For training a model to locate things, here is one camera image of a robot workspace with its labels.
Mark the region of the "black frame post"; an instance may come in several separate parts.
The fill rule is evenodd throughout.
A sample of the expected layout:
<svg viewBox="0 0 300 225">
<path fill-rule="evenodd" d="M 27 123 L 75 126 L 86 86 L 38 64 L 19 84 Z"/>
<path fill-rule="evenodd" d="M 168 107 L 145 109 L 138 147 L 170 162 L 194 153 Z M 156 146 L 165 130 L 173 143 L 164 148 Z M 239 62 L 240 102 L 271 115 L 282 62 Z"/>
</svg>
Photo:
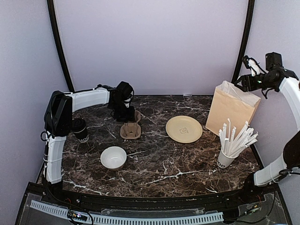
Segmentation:
<svg viewBox="0 0 300 225">
<path fill-rule="evenodd" d="M 52 28 L 52 35 L 54 38 L 56 51 L 57 51 L 57 54 L 59 57 L 63 76 L 65 79 L 68 91 L 74 92 L 75 91 L 74 85 L 73 85 L 73 82 L 71 79 L 71 75 L 69 73 L 66 57 L 64 54 L 64 50 L 63 50 L 63 45 L 62 45 L 61 38 L 60 38 L 60 32 L 59 32 L 59 26 L 58 26 L 58 21 L 57 21 L 56 12 L 55 12 L 54 1 L 47 0 L 46 2 L 47 2 L 48 14 L 49 14 L 51 28 Z"/>
<path fill-rule="evenodd" d="M 242 66 L 242 58 L 246 52 L 246 47 L 248 44 L 248 38 L 249 38 L 253 14 L 254 14 L 254 7 L 255 7 L 255 0 L 249 0 L 248 5 L 247 5 L 247 13 L 246 13 L 246 19 L 245 19 L 242 40 L 241 40 L 241 44 L 240 44 L 240 50 L 239 50 L 239 54 L 237 57 L 234 73 L 232 75 L 231 83 L 234 83 L 235 81 L 237 81 L 239 74 L 240 74 L 240 70 L 241 70 L 241 66 Z"/>
</svg>

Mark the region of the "right black frame post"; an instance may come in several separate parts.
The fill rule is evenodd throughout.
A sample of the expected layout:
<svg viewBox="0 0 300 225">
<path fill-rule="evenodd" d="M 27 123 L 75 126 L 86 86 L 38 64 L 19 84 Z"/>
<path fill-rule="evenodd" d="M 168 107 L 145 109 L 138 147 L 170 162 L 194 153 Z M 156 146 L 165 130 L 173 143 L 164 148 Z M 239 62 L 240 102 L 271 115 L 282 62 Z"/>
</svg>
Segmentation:
<svg viewBox="0 0 300 225">
<path fill-rule="evenodd" d="M 240 50 L 239 50 L 239 54 L 237 57 L 234 73 L 232 75 L 231 83 L 234 83 L 235 81 L 237 81 L 239 74 L 240 74 L 240 70 L 241 70 L 241 66 L 242 66 L 242 58 L 246 52 L 246 47 L 248 44 L 248 38 L 249 38 L 253 14 L 254 14 L 254 7 L 255 7 L 255 0 L 249 0 L 248 5 L 247 5 L 247 13 L 246 13 L 246 19 L 245 19 L 242 40 L 241 40 L 241 44 L 240 44 Z"/>
</svg>

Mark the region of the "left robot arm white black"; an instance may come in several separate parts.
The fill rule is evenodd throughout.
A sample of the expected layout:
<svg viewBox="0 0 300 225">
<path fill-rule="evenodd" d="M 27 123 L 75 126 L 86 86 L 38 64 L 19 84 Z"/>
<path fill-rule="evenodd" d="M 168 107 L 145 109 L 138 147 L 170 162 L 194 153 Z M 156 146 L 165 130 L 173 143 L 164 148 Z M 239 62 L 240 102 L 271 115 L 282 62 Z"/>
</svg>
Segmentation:
<svg viewBox="0 0 300 225">
<path fill-rule="evenodd" d="M 89 140 L 86 122 L 84 119 L 74 119 L 75 111 L 106 105 L 116 121 L 134 122 L 133 97 L 134 89 L 127 82 L 120 82 L 117 87 L 99 84 L 93 89 L 79 92 L 53 92 L 44 115 L 45 130 L 41 133 L 41 139 L 46 143 L 43 170 L 46 182 L 53 185 L 62 181 L 62 154 L 70 132 L 81 143 Z"/>
</svg>

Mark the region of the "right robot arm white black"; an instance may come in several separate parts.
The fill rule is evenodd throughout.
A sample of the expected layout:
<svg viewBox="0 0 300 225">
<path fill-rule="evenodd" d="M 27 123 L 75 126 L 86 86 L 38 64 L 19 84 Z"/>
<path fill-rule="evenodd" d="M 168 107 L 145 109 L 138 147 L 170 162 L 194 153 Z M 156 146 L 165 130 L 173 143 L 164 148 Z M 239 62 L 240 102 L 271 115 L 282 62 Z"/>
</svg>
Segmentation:
<svg viewBox="0 0 300 225">
<path fill-rule="evenodd" d="M 254 58 L 244 56 L 242 62 L 251 70 L 251 74 L 242 75 L 233 84 L 243 92 L 261 90 L 265 98 L 270 90 L 280 92 L 287 100 L 300 129 L 300 81 L 296 74 L 284 68 L 282 56 L 276 52 L 265 55 L 266 69 L 263 70 Z M 300 167 L 300 133 L 285 145 L 283 153 L 267 167 L 249 175 L 246 188 L 240 191 L 239 199 L 250 203 L 257 196 L 256 187 L 264 187 L 280 181 L 290 174 L 297 174 L 293 169 Z"/>
</svg>

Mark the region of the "white wrapped straw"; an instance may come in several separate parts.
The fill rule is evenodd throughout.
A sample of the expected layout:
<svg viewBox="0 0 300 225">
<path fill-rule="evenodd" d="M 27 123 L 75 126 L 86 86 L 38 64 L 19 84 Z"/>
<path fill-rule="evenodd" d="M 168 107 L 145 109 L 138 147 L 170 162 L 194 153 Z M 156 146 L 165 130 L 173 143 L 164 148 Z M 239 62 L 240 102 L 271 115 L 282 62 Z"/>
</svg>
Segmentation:
<svg viewBox="0 0 300 225">
<path fill-rule="evenodd" d="M 258 133 L 254 134 L 253 128 L 248 128 L 242 136 L 242 140 L 239 141 L 239 146 L 237 147 L 232 157 L 237 157 L 244 149 L 253 144 L 257 136 Z"/>
<path fill-rule="evenodd" d="M 228 156 L 230 156 L 231 152 L 232 152 L 232 146 L 233 146 L 233 142 L 234 142 L 235 133 L 236 133 L 236 127 L 233 127 L 231 138 L 230 138 L 230 141 L 229 141 Z"/>
<path fill-rule="evenodd" d="M 248 128 L 248 121 L 245 122 L 245 125 L 243 129 L 239 132 L 239 134 L 236 136 L 235 140 L 233 141 L 232 148 L 231 148 L 231 153 L 229 156 L 233 156 L 234 152 L 236 151 L 237 147 L 239 146 L 239 141 L 242 140 L 242 136 L 246 132 Z"/>
<path fill-rule="evenodd" d="M 226 156 L 229 156 L 231 142 L 230 142 L 230 137 L 227 137 L 226 127 L 223 127 L 222 130 L 221 129 L 219 130 L 219 138 L 220 138 L 222 152 Z"/>
<path fill-rule="evenodd" d="M 231 131 L 231 121 L 228 118 L 227 123 L 223 124 L 223 137 L 224 137 L 223 151 L 227 156 L 228 156 L 228 147 L 229 147 L 229 141 L 230 141 L 230 131 Z"/>
</svg>

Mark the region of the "beige round plate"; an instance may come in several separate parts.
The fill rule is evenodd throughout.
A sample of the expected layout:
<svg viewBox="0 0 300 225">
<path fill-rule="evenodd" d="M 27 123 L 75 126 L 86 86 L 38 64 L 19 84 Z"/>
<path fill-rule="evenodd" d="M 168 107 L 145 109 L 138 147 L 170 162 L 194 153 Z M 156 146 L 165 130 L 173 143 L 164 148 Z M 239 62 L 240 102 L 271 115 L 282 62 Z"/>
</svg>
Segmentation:
<svg viewBox="0 0 300 225">
<path fill-rule="evenodd" d="M 168 136 L 179 143 L 193 143 L 203 134 L 201 124 L 189 116 L 175 116 L 166 123 Z"/>
</svg>

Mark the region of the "black paper coffee cup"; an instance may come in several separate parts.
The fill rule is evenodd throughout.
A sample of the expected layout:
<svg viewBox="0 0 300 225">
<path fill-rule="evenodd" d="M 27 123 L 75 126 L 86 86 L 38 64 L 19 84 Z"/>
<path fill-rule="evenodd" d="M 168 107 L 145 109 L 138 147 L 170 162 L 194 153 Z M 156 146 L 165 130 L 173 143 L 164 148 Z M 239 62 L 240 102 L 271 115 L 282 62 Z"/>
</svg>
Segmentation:
<svg viewBox="0 0 300 225">
<path fill-rule="evenodd" d="M 89 140 L 89 134 L 86 126 L 86 121 L 82 118 L 75 118 L 72 120 L 71 131 L 81 143 L 85 143 Z"/>
</svg>

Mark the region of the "black plastic cup lid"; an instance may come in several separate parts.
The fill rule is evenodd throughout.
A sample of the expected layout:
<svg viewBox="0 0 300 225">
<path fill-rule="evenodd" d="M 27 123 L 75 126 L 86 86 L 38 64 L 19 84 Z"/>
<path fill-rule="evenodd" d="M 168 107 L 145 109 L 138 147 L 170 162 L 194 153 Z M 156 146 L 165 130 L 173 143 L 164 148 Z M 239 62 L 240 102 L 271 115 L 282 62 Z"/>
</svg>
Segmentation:
<svg viewBox="0 0 300 225">
<path fill-rule="evenodd" d="M 82 118 L 75 118 L 72 120 L 71 131 L 80 133 L 86 128 L 86 122 Z"/>
</svg>

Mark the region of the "brown cardboard cup carrier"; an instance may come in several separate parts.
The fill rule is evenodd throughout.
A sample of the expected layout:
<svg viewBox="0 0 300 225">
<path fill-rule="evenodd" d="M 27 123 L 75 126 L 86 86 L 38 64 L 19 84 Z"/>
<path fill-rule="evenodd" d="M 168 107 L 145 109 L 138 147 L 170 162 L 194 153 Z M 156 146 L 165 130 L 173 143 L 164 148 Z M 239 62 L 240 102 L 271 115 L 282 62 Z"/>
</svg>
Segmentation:
<svg viewBox="0 0 300 225">
<path fill-rule="evenodd" d="M 141 113 L 135 111 L 135 122 L 125 123 L 120 129 L 120 136 L 126 140 L 134 140 L 141 136 L 141 127 L 138 124 L 141 120 Z"/>
</svg>

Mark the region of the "left black frame post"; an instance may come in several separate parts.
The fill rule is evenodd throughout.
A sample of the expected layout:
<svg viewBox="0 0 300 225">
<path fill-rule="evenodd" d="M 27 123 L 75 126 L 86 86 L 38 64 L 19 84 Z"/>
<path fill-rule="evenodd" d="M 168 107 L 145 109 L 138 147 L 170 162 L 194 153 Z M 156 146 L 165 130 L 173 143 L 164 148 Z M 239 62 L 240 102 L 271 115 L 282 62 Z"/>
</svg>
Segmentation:
<svg viewBox="0 0 300 225">
<path fill-rule="evenodd" d="M 58 26 L 58 21 L 57 21 L 56 12 L 55 12 L 54 1 L 47 0 L 46 2 L 47 2 L 48 14 L 49 14 L 51 28 L 52 28 L 52 35 L 54 38 L 56 51 L 57 51 L 57 54 L 59 57 L 63 76 L 65 79 L 68 91 L 74 92 L 75 91 L 74 85 L 73 85 L 73 82 L 71 79 L 71 75 L 69 73 L 66 57 L 64 54 L 64 50 L 63 50 L 63 45 L 62 45 L 61 38 L 60 38 L 60 32 L 59 32 L 59 26 Z"/>
</svg>

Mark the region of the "white ceramic bowl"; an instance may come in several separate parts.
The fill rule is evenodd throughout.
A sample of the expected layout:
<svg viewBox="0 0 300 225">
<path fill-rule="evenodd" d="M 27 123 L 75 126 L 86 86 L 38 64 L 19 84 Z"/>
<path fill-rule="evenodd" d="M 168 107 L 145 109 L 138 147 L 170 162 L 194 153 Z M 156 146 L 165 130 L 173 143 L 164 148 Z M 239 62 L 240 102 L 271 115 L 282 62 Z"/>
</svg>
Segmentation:
<svg viewBox="0 0 300 225">
<path fill-rule="evenodd" d="M 101 164 L 112 171 L 120 170 L 127 160 L 125 150 L 118 146 L 105 149 L 100 156 Z"/>
</svg>

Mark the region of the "small green circuit board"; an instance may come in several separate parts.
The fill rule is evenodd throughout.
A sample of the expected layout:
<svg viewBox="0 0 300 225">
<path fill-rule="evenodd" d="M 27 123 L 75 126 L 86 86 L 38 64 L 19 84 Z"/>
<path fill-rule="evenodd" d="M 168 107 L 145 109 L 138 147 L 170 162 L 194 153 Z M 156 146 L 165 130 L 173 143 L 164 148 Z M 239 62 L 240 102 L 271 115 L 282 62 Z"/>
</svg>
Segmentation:
<svg viewBox="0 0 300 225">
<path fill-rule="evenodd" d="M 71 220 L 78 220 L 78 221 L 86 221 L 87 217 L 79 212 L 69 210 L 67 212 L 67 218 Z"/>
</svg>

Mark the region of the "brown paper bag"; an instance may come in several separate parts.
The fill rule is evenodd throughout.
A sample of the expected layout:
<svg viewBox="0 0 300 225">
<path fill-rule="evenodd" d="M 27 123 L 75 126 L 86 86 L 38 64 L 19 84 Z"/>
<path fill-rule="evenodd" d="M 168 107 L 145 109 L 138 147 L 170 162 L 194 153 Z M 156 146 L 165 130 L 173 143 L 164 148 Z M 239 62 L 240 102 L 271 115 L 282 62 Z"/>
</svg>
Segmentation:
<svg viewBox="0 0 300 225">
<path fill-rule="evenodd" d="M 251 122 L 261 98 L 251 92 L 243 92 L 228 81 L 215 88 L 210 112 L 205 127 L 218 135 L 223 124 L 236 127 L 239 134 L 245 122 Z"/>
</svg>

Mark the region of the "black front rail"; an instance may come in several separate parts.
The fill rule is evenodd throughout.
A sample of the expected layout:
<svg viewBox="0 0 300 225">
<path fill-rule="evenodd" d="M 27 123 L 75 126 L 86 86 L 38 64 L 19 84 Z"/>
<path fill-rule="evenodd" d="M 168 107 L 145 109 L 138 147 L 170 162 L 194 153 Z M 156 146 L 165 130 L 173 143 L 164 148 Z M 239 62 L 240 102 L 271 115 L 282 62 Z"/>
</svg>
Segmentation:
<svg viewBox="0 0 300 225">
<path fill-rule="evenodd" d="M 128 198 L 91 195 L 64 190 L 62 185 L 55 185 L 50 188 L 29 182 L 26 192 L 40 196 L 43 201 L 61 203 L 72 209 L 91 210 L 95 212 L 100 212 L 104 209 L 150 211 L 204 208 L 205 210 L 224 210 L 236 216 L 237 208 L 243 204 L 258 203 L 262 205 L 267 200 L 266 194 L 272 194 L 275 199 L 277 187 L 257 188 L 250 192 L 239 189 L 219 194 L 188 197 Z"/>
</svg>

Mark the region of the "white paper cup holder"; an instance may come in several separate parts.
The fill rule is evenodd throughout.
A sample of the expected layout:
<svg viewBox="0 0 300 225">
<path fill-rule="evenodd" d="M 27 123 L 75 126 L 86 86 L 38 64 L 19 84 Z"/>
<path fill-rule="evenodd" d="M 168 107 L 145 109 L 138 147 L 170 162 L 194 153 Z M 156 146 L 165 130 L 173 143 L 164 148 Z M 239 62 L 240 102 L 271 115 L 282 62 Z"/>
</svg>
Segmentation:
<svg viewBox="0 0 300 225">
<path fill-rule="evenodd" d="M 236 158 L 235 157 L 229 157 L 227 156 L 222 150 L 220 151 L 220 154 L 217 159 L 217 165 L 225 169 L 227 168 Z"/>
</svg>

